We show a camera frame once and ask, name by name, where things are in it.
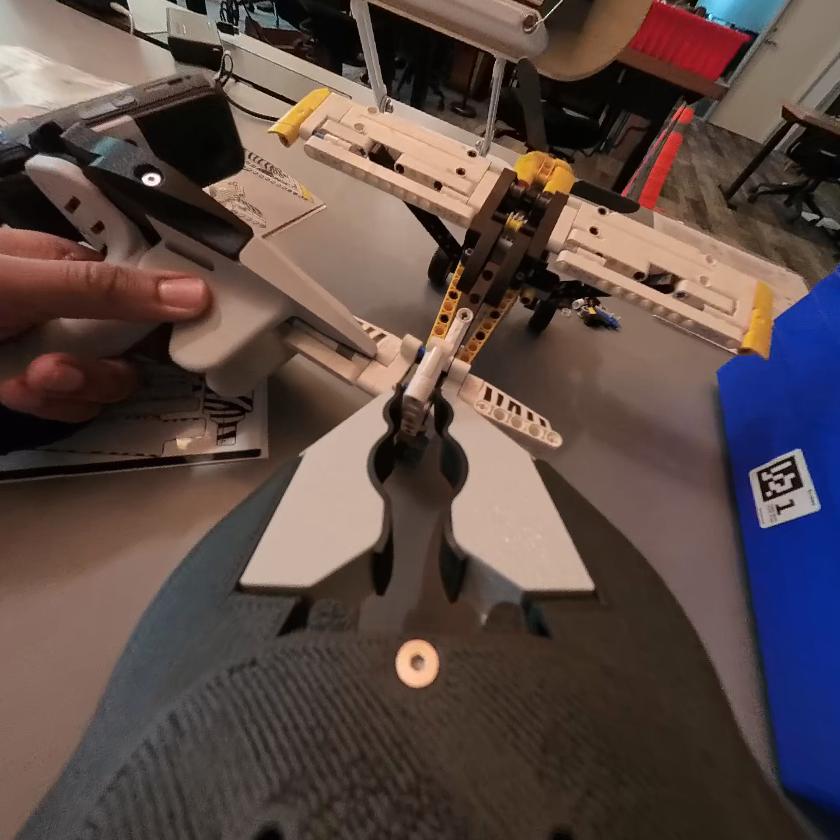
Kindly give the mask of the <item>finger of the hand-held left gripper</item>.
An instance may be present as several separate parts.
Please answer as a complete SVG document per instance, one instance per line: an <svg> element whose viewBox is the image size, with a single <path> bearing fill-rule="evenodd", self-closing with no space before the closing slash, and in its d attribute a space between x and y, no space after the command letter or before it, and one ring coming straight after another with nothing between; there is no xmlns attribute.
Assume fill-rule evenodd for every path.
<svg viewBox="0 0 840 840"><path fill-rule="evenodd" d="M375 341L341 300L264 239L252 238L240 252L239 263L284 295L294 317L356 353L376 356Z"/></svg>

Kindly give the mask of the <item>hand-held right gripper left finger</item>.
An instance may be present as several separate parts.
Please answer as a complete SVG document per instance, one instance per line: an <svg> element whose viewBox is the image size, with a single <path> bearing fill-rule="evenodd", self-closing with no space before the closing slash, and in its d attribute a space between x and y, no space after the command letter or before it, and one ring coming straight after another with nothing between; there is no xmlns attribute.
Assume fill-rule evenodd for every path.
<svg viewBox="0 0 840 840"><path fill-rule="evenodd" d="M395 398L377 396L302 452L239 579L244 591L384 593L393 566L383 484L393 469Z"/></svg>

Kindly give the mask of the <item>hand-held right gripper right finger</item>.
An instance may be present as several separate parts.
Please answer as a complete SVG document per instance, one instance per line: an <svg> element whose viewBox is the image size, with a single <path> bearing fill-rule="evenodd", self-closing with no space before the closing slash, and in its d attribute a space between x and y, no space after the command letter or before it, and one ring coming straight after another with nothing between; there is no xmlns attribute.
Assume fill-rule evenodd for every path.
<svg viewBox="0 0 840 840"><path fill-rule="evenodd" d="M452 603L487 624L509 605L591 600L595 583L535 460L519 442L457 397L436 394L440 468L453 490L440 573Z"/></svg>

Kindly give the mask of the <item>white lego fin piece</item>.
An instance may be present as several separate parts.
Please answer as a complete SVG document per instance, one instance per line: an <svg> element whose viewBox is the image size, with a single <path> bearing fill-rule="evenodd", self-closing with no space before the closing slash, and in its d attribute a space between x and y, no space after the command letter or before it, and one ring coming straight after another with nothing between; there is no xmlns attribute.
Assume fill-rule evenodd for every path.
<svg viewBox="0 0 840 840"><path fill-rule="evenodd" d="M433 436L437 434L434 406L440 382L452 365L455 350L451 342L433 338L405 385L402 393L398 457L407 465L421 463Z"/></svg>

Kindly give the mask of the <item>white yellow lego plane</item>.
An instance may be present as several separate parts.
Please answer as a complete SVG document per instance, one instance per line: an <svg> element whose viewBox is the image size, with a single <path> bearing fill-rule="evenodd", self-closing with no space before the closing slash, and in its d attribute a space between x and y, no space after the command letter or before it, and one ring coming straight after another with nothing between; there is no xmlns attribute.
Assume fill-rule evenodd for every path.
<svg viewBox="0 0 840 840"><path fill-rule="evenodd" d="M506 433L557 448L547 421L470 373L517 304L541 333L576 298L624 300L739 355L770 357L774 294L758 279L654 226L651 211L580 180L541 151L508 164L376 107L322 88L271 129L314 160L395 196L432 236L448 288L430 330L455 354L437 393L457 397Z"/></svg>

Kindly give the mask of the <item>lego instruction booklet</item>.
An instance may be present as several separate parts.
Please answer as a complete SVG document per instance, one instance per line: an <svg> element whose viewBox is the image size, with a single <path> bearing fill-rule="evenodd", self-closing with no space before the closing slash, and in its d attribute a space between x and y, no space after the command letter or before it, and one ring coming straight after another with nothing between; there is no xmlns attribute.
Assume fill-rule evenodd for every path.
<svg viewBox="0 0 840 840"><path fill-rule="evenodd" d="M204 192L263 239L302 223L326 207L293 176L248 149L239 173L205 187Z"/></svg>

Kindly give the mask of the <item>loose small lego pieces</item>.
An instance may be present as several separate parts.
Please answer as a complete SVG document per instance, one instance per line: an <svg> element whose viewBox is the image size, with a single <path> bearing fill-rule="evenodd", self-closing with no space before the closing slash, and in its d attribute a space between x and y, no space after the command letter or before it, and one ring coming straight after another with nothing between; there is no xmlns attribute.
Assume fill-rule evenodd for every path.
<svg viewBox="0 0 840 840"><path fill-rule="evenodd" d="M579 297L572 301L572 310L584 325L590 329L618 331L621 321L614 313L607 310L598 297Z"/></svg>

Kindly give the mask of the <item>person's left hand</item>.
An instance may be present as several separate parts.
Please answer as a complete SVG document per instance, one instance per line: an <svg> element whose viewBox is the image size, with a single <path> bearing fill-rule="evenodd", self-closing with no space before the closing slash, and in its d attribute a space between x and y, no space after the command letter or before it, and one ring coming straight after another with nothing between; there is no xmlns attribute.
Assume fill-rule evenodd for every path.
<svg viewBox="0 0 840 840"><path fill-rule="evenodd" d="M204 314L204 280L101 262L90 247L28 230L1 231L1 332L10 340L55 319L179 322ZM91 420L126 398L137 377L129 362L43 354L22 374L2 379L12 411L68 424Z"/></svg>

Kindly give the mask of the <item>black power adapter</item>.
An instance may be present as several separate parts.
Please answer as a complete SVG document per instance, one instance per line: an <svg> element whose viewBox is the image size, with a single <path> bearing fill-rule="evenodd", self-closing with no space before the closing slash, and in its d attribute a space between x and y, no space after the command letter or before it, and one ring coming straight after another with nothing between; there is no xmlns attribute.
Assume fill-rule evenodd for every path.
<svg viewBox="0 0 840 840"><path fill-rule="evenodd" d="M167 45L175 62L219 71L224 44L215 23L206 15L171 5L165 10Z"/></svg>

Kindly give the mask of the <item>zebra striped sticker sheet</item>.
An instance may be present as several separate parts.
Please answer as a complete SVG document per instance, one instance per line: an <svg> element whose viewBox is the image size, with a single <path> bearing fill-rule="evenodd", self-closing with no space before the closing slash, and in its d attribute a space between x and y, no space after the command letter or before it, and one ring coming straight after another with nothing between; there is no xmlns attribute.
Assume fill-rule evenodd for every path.
<svg viewBox="0 0 840 840"><path fill-rule="evenodd" d="M55 443L3 455L2 483L268 457L266 381L222 396L170 364L139 367L143 383L130 399Z"/></svg>

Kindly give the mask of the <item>blue storage bin with tag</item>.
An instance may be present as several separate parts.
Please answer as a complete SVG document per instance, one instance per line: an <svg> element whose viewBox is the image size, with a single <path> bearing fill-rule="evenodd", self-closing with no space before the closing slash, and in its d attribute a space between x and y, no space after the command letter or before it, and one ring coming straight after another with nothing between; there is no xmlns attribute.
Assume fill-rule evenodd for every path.
<svg viewBox="0 0 840 840"><path fill-rule="evenodd" d="M838 838L838 268L717 380L778 778Z"/></svg>

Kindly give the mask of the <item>silver laptop stand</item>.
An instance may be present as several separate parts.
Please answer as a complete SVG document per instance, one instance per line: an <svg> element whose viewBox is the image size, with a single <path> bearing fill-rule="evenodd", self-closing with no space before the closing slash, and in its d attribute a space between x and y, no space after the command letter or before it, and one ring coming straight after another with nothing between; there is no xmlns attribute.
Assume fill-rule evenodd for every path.
<svg viewBox="0 0 840 840"><path fill-rule="evenodd" d="M482 140L470 152L484 157L494 139L501 85L508 62L540 56L549 44L543 2L514 1L377 1L394 14L456 38L494 57L490 105Z"/></svg>

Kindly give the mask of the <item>brown background desk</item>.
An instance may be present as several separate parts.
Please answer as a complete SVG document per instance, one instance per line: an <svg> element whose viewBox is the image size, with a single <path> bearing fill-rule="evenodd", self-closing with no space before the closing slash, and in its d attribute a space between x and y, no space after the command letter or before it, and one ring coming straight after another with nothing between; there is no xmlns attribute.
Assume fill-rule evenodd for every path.
<svg viewBox="0 0 840 840"><path fill-rule="evenodd" d="M642 138L636 142L612 185L613 192L622 193L672 113L682 105L693 105L704 99L718 102L727 94L728 86L628 47L616 63L625 69L620 97L622 110L647 122Z"/></svg>

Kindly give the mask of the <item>black office chair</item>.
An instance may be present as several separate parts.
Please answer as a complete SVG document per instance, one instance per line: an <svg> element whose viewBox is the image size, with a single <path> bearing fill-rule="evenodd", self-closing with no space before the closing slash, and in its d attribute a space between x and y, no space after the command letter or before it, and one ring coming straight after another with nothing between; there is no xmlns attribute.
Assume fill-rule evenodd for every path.
<svg viewBox="0 0 840 840"><path fill-rule="evenodd" d="M793 142L786 156L794 165L798 179L756 186L749 191L747 203L754 204L766 196L784 196L790 223L801 218L806 210L814 216L809 224L816 226L826 218L816 201L817 190L825 184L839 183L839 139L833 134L807 129Z"/></svg>

